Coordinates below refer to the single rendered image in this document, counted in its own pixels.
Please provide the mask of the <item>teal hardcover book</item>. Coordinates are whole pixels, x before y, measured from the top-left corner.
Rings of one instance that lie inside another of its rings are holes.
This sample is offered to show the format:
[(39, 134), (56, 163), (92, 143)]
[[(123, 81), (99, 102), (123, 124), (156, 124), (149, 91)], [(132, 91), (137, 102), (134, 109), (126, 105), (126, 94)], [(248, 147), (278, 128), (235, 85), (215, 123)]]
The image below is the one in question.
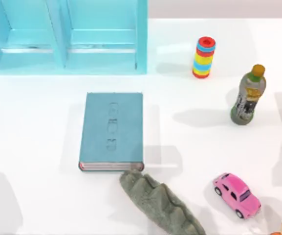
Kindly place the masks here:
[(81, 171), (144, 169), (142, 93), (87, 93)]

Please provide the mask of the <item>stack of coloured rings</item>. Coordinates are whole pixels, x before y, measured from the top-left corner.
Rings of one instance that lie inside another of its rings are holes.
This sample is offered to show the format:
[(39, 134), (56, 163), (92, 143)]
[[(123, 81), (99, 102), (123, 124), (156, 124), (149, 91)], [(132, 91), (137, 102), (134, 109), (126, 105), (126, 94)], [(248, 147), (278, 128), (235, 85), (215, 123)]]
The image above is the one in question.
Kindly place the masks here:
[(213, 38), (204, 36), (199, 38), (192, 73), (196, 78), (207, 78), (210, 75), (216, 42)]

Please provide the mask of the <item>light blue rack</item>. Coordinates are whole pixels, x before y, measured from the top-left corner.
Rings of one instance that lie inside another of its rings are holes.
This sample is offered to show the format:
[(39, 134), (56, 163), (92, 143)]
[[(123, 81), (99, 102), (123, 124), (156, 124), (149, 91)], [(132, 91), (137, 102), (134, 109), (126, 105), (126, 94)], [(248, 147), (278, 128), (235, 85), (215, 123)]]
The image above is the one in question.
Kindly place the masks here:
[(0, 0), (0, 75), (145, 74), (148, 0)]

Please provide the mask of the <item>grey bottle with orange cap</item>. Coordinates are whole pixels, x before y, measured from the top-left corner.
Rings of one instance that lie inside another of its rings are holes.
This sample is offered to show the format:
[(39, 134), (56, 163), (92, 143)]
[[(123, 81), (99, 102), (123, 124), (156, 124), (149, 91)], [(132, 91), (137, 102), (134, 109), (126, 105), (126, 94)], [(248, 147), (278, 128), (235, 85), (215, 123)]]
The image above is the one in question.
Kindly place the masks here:
[(247, 125), (253, 119), (255, 107), (266, 88), (264, 72), (265, 67), (256, 64), (241, 79), (237, 100), (230, 111), (230, 118), (235, 124)]

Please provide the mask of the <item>pink toy car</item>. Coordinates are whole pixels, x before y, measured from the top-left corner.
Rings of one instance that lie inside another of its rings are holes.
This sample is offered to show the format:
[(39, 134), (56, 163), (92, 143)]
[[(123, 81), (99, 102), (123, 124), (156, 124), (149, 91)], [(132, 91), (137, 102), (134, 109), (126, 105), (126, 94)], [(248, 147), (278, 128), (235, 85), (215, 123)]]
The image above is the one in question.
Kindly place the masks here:
[(260, 200), (248, 185), (232, 173), (223, 173), (213, 180), (214, 191), (240, 219), (255, 216), (261, 210)]

